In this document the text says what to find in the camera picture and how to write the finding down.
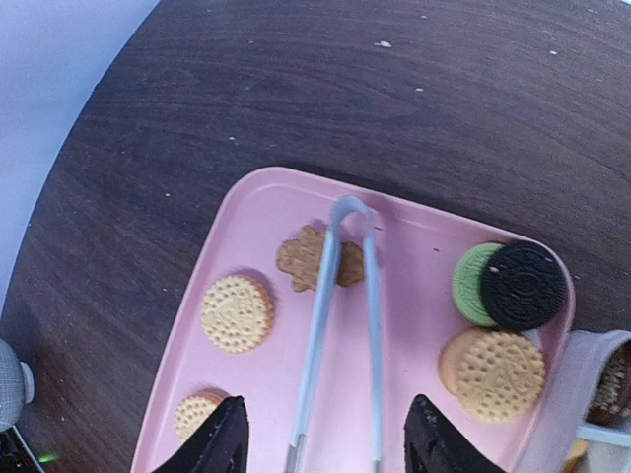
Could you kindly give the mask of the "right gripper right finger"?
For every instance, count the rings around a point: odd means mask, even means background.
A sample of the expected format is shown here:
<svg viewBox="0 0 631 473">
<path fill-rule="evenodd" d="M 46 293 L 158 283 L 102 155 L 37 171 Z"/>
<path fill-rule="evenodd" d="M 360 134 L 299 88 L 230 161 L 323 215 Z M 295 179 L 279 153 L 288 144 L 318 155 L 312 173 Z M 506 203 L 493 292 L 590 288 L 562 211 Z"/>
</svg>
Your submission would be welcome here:
<svg viewBox="0 0 631 473">
<path fill-rule="evenodd" d="M 504 473 L 425 394 L 414 397 L 405 419 L 404 465 L 407 473 Z"/>
</svg>

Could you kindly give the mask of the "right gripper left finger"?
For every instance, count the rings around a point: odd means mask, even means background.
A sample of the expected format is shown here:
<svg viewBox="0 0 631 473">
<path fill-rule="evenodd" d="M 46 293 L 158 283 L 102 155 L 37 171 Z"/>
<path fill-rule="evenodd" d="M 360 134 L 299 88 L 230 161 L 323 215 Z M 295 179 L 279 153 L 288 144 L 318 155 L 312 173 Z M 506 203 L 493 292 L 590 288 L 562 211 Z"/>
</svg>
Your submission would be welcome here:
<svg viewBox="0 0 631 473">
<path fill-rule="evenodd" d="M 249 423 L 241 396 L 185 398 L 175 410 L 175 430 L 182 445 L 157 473 L 246 473 Z"/>
</svg>

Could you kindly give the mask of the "chocolate swirl cookie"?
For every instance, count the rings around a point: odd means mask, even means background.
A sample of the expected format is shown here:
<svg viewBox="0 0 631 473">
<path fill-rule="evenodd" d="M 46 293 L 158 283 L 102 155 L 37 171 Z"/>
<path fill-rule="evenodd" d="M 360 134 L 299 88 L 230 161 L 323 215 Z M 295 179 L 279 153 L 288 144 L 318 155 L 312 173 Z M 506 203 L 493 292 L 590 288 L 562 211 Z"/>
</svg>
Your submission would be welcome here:
<svg viewBox="0 0 631 473">
<path fill-rule="evenodd" d="M 613 426 L 630 418 L 630 343 L 625 342 L 607 360 L 587 421 Z"/>
</svg>

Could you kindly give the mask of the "brown leaf shaped cookie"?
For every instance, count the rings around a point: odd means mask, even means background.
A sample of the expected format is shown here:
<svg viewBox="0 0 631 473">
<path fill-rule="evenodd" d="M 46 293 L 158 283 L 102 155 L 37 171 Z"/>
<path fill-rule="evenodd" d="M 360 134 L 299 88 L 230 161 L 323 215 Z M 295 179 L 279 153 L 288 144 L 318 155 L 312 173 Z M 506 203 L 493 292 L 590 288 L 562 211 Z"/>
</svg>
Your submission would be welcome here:
<svg viewBox="0 0 631 473">
<path fill-rule="evenodd" d="M 301 293 L 316 290 L 325 230 L 311 225 L 300 228 L 298 236 L 285 240 L 277 250 L 276 267 L 292 277 L 292 290 Z M 351 241 L 341 243 L 341 257 L 336 284 L 349 288 L 365 279 L 363 249 Z"/>
</svg>

